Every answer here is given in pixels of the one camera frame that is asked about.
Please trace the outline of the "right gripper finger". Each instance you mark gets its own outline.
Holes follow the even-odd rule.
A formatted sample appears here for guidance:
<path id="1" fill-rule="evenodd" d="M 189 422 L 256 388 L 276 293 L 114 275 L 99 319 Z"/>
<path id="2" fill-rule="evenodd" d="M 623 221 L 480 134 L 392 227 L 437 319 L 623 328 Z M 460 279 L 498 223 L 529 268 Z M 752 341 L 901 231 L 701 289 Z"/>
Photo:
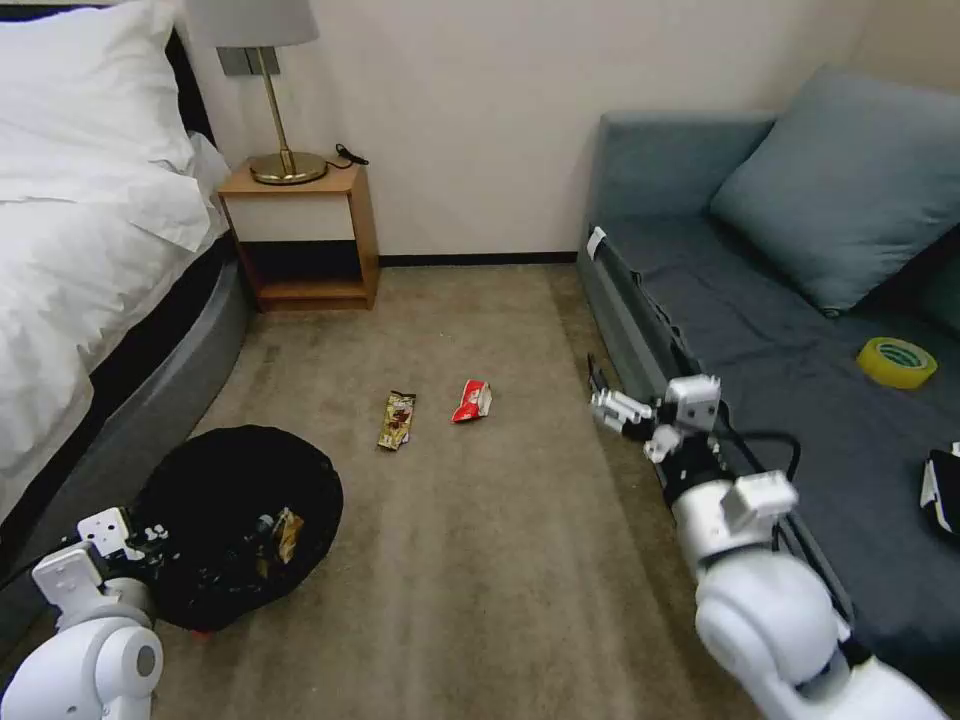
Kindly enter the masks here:
<path id="1" fill-rule="evenodd" d="M 587 354 L 588 386 L 591 391 L 590 407 L 607 406 L 643 413 L 647 421 L 655 418 L 654 408 L 644 404 L 621 391 L 612 389 L 593 354 Z"/>
<path id="2" fill-rule="evenodd" d="M 643 413 L 596 405 L 591 406 L 591 412 L 601 426 L 619 435 L 639 437 L 647 428 L 647 417 Z"/>

